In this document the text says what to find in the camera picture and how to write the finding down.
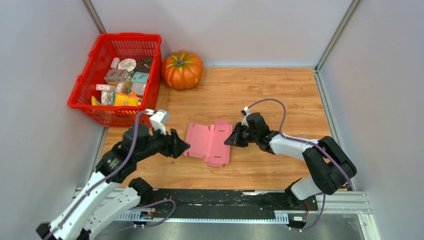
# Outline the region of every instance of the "wood surface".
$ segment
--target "wood surface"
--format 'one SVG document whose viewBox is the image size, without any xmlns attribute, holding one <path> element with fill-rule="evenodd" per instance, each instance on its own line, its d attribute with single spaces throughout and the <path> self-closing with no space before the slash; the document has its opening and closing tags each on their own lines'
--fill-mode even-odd
<svg viewBox="0 0 424 240">
<path fill-rule="evenodd" d="M 286 134 L 308 139 L 330 136 L 311 68 L 206 68 L 193 89 L 180 91 L 162 84 L 156 109 L 171 114 L 166 128 L 176 129 L 184 140 L 189 123 L 210 125 L 223 119 L 235 125 L 241 122 L 240 111 L 245 106 L 264 98 L 285 104 Z M 270 129 L 278 130 L 283 116 L 278 103 L 262 102 L 250 112 L 260 112 Z M 103 153 L 121 141 L 126 130 L 110 127 Z M 154 188 L 284 190 L 308 175 L 303 161 L 263 152 L 250 143 L 246 148 L 231 147 L 229 164 L 221 168 L 207 166 L 199 158 L 156 154 L 139 162 L 121 186 L 141 177 Z"/>
</svg>

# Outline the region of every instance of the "red basket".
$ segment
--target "red basket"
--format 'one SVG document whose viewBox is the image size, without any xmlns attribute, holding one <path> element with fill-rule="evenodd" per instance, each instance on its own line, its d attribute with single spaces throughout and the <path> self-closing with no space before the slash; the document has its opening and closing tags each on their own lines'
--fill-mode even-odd
<svg viewBox="0 0 424 240">
<path fill-rule="evenodd" d="M 145 109 L 155 109 L 161 85 L 161 36 L 142 33 L 105 33 L 101 34 L 93 49 L 82 75 L 76 79 L 75 87 L 69 97 L 68 105 L 79 109 L 105 127 L 130 127 L 136 114 Z M 147 85 L 140 106 L 93 106 L 91 98 L 100 99 L 101 92 L 96 84 L 105 84 L 104 77 L 111 69 L 112 59 L 132 58 L 139 61 L 143 57 L 153 57 Z M 149 127 L 148 115 L 142 115 L 140 123 Z"/>
</svg>

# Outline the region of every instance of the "yellow package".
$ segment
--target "yellow package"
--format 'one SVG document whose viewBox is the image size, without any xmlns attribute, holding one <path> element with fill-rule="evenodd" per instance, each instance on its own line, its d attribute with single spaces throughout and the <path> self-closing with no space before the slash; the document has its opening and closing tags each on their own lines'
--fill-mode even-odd
<svg viewBox="0 0 424 240">
<path fill-rule="evenodd" d="M 142 104 L 142 99 L 124 93 L 117 93 L 115 95 L 115 106 L 132 106 L 137 107 Z"/>
<path fill-rule="evenodd" d="M 91 105 L 93 106 L 100 106 L 102 105 L 94 96 L 91 96 Z"/>
</svg>

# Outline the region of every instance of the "white wall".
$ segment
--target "white wall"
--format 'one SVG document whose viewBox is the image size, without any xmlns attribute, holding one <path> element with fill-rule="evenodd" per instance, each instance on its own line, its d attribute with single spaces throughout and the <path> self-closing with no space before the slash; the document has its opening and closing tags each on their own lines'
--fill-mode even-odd
<svg viewBox="0 0 424 240">
<path fill-rule="evenodd" d="M 88 179 L 101 128 L 67 101 L 97 36 L 80 1 L 0 0 L 1 239 L 40 239 Z"/>
<path fill-rule="evenodd" d="M 383 240 L 423 238 L 424 2 L 407 2 L 362 1 L 322 70 Z"/>
<path fill-rule="evenodd" d="M 92 0 L 108 33 L 162 36 L 206 65 L 314 66 L 351 0 Z"/>
</svg>

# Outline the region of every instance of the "pumpkin stem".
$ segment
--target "pumpkin stem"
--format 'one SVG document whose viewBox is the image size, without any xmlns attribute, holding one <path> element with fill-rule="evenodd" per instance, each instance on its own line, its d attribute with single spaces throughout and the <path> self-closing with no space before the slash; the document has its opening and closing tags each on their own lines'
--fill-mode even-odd
<svg viewBox="0 0 424 240">
<path fill-rule="evenodd" d="M 176 60 L 178 61 L 178 66 L 182 66 L 183 64 L 184 64 L 184 62 L 183 62 L 183 60 L 181 60 L 181 57 L 180 56 L 177 56 L 176 57 Z"/>
</svg>

